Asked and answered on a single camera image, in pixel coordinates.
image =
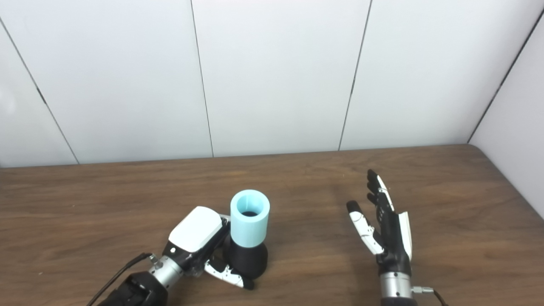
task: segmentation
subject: cup opening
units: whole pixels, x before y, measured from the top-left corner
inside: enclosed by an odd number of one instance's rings
[[[236,209],[246,217],[255,217],[263,212],[263,200],[255,195],[247,194],[238,199]]]

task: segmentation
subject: black cable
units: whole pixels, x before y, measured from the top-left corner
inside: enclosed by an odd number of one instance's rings
[[[151,256],[152,253],[141,253],[140,255],[134,257],[134,259],[132,259],[131,261],[127,262],[127,264],[121,269],[119,270],[105,285],[104,287],[102,287],[96,294],[94,297],[92,297],[92,299],[89,301],[89,303],[87,303],[87,306],[91,306],[94,302],[96,302],[96,300],[100,297],[100,295],[102,295],[104,293],[104,291],[106,291],[106,289],[108,287],[110,287],[118,278],[119,276],[121,276],[121,274],[123,274],[124,271],[128,270],[130,267],[134,266],[135,264],[139,263],[140,261],[148,258],[149,256]]]
[[[438,298],[442,306],[448,306],[448,304],[446,304],[442,296],[436,290],[434,290],[433,293],[435,294],[436,298]]]

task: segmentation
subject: robotic hand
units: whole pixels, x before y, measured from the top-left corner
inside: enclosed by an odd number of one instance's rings
[[[434,293],[442,305],[442,297],[432,288],[411,286],[412,235],[408,213],[396,213],[384,182],[376,172],[368,171],[367,198],[376,206],[381,233],[364,217],[359,204],[349,201],[351,221],[370,252],[376,255],[381,281],[382,306],[417,306],[412,293]]]
[[[251,279],[239,275],[229,265],[215,258],[230,232],[230,217],[197,206],[170,233],[163,256],[142,254],[129,262],[87,304],[92,305],[119,275],[136,262],[149,257],[153,267],[147,272],[132,273],[99,306],[165,306],[168,290],[182,276],[200,276],[203,271],[238,287],[254,288]]]

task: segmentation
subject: light blue cylinder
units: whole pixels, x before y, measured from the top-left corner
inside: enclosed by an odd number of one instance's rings
[[[255,216],[245,216],[252,212]],[[270,202],[262,192],[242,190],[231,200],[231,237],[244,248],[256,247],[267,236],[268,213]]]

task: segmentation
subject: wooden table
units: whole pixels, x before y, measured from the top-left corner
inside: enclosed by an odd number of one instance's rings
[[[228,213],[253,188],[271,203],[257,289],[185,278],[169,305],[379,305],[374,258],[345,208],[359,201],[376,224],[368,168],[410,212],[414,285],[450,306],[542,305],[543,221],[470,145],[0,169],[1,304],[85,305],[126,261],[160,253],[196,205]]]

